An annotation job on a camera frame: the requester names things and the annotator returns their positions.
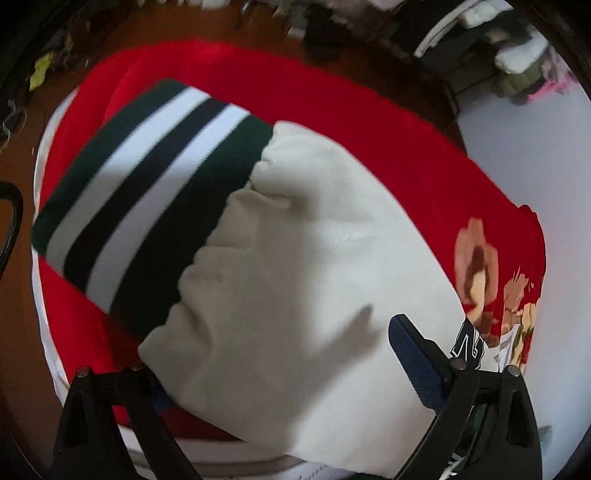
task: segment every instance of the green stripe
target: green stripe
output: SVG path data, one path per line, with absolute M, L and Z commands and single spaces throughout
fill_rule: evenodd
M 158 219 L 119 286 L 111 316 L 143 339 L 179 301 L 178 280 L 193 261 L 226 206 L 228 196 L 243 188 L 272 126 L 246 117 L 211 153 Z
M 53 232 L 105 161 L 139 124 L 186 88 L 175 80 L 160 82 L 117 113 L 86 144 L 33 225 L 31 242 L 41 256 L 45 256 Z

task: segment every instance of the black clamp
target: black clamp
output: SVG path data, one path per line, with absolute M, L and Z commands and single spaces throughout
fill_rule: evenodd
M 113 415 L 112 407 L 121 406 L 157 478 L 202 480 L 155 412 L 155 386 L 146 368 L 102 375 L 80 368 L 61 415 L 47 479 L 143 480 Z
M 519 368 L 468 369 L 403 314 L 391 320 L 389 339 L 421 402 L 437 413 L 398 480 L 437 480 L 458 451 L 463 468 L 455 480 L 542 478 L 540 439 Z

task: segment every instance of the white stripe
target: white stripe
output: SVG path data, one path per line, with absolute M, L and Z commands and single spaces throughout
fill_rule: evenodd
M 56 136 L 57 127 L 60 126 L 61 120 L 64 118 L 68 108 L 74 101 L 74 97 L 78 93 L 78 88 L 69 94 L 56 108 L 53 115 L 47 122 L 41 142 L 37 148 L 37 162 L 35 163 L 35 173 L 33 175 L 33 203 L 35 204 L 35 214 L 33 216 L 33 223 L 39 215 L 39 204 L 41 203 L 41 185 L 43 182 L 43 175 L 45 173 L 45 164 L 49 158 L 49 150 L 53 143 L 53 138 Z
M 51 236 L 46 260 L 54 270 L 63 276 L 66 256 L 86 225 L 150 150 L 207 98 L 201 90 L 182 91 L 139 124 L 112 153 Z
M 57 349 L 51 338 L 49 331 L 49 321 L 47 320 L 47 312 L 45 310 L 45 302 L 43 300 L 43 289 L 41 288 L 41 276 L 39 273 L 39 257 L 35 249 L 31 248 L 31 255 L 33 257 L 33 264 L 31 267 L 31 283 L 33 284 L 33 299 L 37 307 L 37 316 L 39 318 L 39 335 L 41 336 L 41 344 L 43 345 L 43 352 L 45 353 L 45 361 L 53 380 L 53 390 L 56 392 L 57 398 L 60 399 L 63 405 L 66 402 L 68 395 L 68 379 L 64 365 L 61 363 L 61 358 L 57 354 Z
M 191 140 L 117 226 L 92 268 L 86 289 L 86 296 L 101 310 L 111 309 L 129 263 L 158 218 L 204 160 L 247 115 L 247 111 L 235 105 L 227 106 Z

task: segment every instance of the blue grip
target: blue grip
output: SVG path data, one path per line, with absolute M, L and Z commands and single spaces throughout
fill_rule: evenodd
M 152 404 L 154 405 L 154 410 L 158 415 L 160 415 L 164 410 L 178 406 L 160 385 L 156 386 L 152 392 Z
M 397 317 L 390 320 L 388 338 L 421 403 L 439 413 L 446 401 L 443 379 Z

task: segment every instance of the white wall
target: white wall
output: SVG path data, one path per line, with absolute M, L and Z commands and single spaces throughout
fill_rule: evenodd
M 591 102 L 581 87 L 525 106 L 487 94 L 459 125 L 468 155 L 544 230 L 547 273 L 525 379 L 538 426 L 553 426 L 551 479 L 591 424 Z

